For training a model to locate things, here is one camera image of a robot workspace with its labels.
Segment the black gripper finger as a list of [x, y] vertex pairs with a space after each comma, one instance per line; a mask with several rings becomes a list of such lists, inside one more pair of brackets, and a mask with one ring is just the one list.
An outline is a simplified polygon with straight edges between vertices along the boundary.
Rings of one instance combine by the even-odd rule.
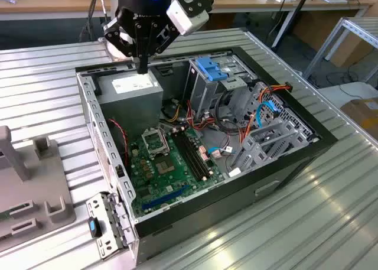
[[140, 24], [127, 23], [126, 19], [114, 17], [110, 22], [103, 26], [104, 37], [125, 57], [130, 57], [136, 64], [138, 74], [143, 74], [143, 49], [140, 44], [141, 39], [137, 39], [135, 30]]
[[178, 36], [179, 32], [171, 21], [153, 21], [148, 38], [143, 45], [142, 74], [148, 71], [148, 59], [162, 53]]

